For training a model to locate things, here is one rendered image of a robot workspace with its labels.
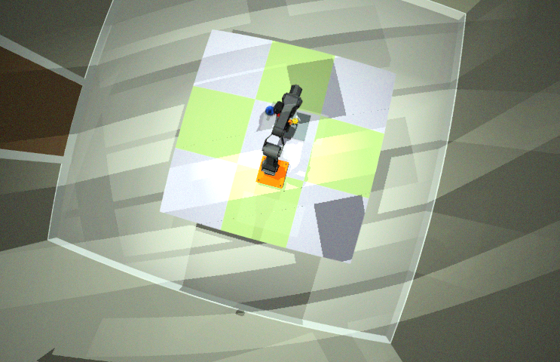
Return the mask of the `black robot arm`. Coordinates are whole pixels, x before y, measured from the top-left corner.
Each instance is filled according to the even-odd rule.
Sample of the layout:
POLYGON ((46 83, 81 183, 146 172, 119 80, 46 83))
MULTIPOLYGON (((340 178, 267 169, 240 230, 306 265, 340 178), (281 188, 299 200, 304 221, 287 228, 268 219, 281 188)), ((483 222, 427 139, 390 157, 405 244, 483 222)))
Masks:
POLYGON ((267 158, 262 162, 261 171, 264 174, 275 176, 278 168, 278 157, 280 157, 283 147, 283 135, 285 133, 285 127, 289 120, 290 114, 294 113, 296 107, 300 102, 300 94, 302 92, 302 88, 299 87, 298 84, 291 85, 290 92, 286 92, 282 97, 282 102, 277 101, 273 108, 273 113, 277 115, 280 113, 280 116, 277 120, 276 125, 273 127, 271 134, 268 136, 270 137, 272 134, 278 137, 281 137, 282 147, 276 144, 270 143, 267 141, 267 138, 264 141, 262 147, 262 154, 267 156, 267 158))

